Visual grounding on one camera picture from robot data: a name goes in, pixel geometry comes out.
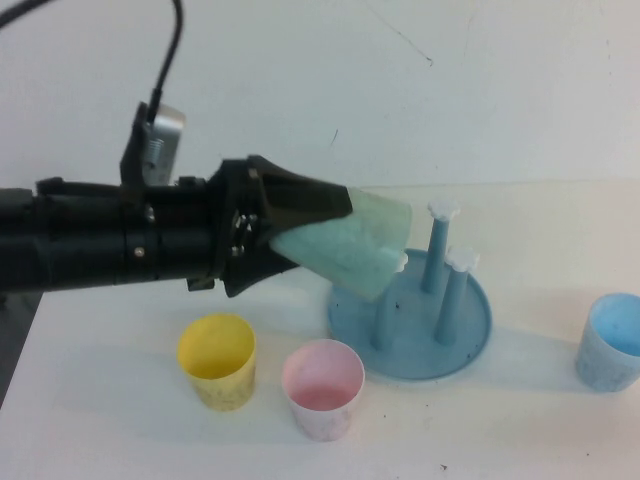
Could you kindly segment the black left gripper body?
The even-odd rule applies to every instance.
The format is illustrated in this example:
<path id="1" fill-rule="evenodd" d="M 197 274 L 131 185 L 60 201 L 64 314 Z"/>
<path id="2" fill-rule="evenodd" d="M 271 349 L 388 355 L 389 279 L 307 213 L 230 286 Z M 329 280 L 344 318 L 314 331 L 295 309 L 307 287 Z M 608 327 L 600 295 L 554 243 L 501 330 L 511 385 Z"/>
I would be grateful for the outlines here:
<path id="1" fill-rule="evenodd" d="M 259 239 L 263 233 L 262 209 L 257 180 L 249 174 L 248 158 L 223 161 L 207 181 L 206 193 L 212 220 L 210 259 L 203 274 L 187 280 L 191 292 L 212 289 L 216 282 L 222 282 L 221 276 L 232 257 L 266 244 Z"/>

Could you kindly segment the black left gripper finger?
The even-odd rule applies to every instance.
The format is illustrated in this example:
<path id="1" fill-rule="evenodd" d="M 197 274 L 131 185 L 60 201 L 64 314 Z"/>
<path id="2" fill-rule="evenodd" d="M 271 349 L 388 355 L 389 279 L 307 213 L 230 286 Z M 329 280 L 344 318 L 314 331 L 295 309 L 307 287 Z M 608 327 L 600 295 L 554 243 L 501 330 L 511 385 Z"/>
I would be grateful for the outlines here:
<path id="1" fill-rule="evenodd" d="M 221 281 L 225 293 L 234 298 L 251 286 L 298 268 L 299 265 L 273 251 L 269 244 L 263 244 L 239 257 L 232 257 L 226 264 Z"/>
<path id="2" fill-rule="evenodd" d="M 353 212 L 345 186 L 294 174 L 261 156 L 248 157 L 249 174 L 258 183 L 264 236 L 277 236 Z"/>

